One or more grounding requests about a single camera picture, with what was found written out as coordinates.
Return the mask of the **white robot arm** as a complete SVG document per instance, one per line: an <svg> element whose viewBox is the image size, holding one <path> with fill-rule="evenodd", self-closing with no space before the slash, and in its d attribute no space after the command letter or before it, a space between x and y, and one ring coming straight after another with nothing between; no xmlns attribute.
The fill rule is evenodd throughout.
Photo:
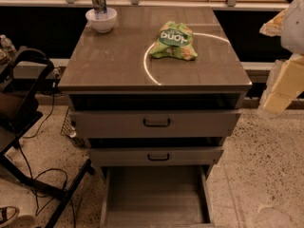
<svg viewBox="0 0 304 228"><path fill-rule="evenodd" d="M259 32L279 36L281 46L292 53L285 62L276 61L272 66L259 101L259 114L272 118L304 92L304 0L294 0Z"/></svg>

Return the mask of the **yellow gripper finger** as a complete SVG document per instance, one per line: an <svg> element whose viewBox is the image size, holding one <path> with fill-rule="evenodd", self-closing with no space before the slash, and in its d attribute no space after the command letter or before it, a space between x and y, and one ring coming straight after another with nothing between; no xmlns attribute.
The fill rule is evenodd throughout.
<svg viewBox="0 0 304 228"><path fill-rule="evenodd" d="M273 118L281 114L304 92L304 56L293 54L289 60L275 61L259 101L258 114Z"/></svg>
<svg viewBox="0 0 304 228"><path fill-rule="evenodd" d="M264 23L260 28L259 32L263 35L274 37L280 36L282 32L282 25L284 22L284 17L286 10L279 12L274 18Z"/></svg>

